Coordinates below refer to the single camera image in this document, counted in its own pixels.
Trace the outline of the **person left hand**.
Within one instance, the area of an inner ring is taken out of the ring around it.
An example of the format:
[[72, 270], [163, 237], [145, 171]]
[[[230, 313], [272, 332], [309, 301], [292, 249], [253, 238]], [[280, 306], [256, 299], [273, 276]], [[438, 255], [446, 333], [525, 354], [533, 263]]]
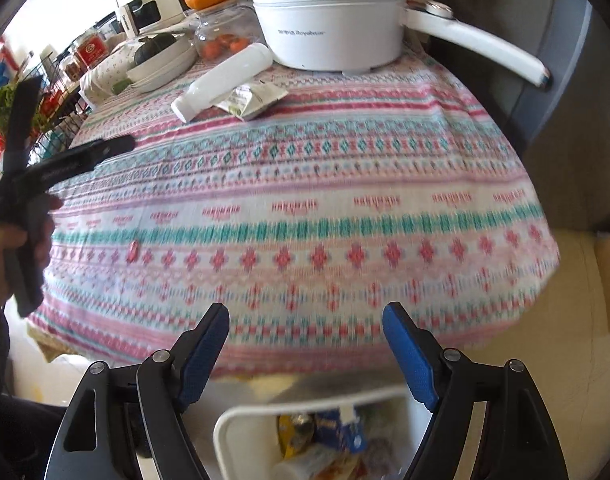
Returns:
[[[50, 252], [52, 248], [52, 235], [55, 229], [51, 212], [58, 210], [63, 206], [62, 200], [54, 195], [49, 195], [48, 199], [49, 213], [47, 214], [46, 219], [44, 219], [42, 222], [42, 232], [38, 238], [38, 242], [34, 250], [35, 262], [37, 263], [40, 271], [46, 269], [51, 259]], [[6, 276], [4, 256], [7, 252], [22, 247], [26, 240], [27, 233], [18, 226], [0, 223], [0, 314], [3, 307], [6, 305], [6, 302], [12, 296], [10, 279]]]

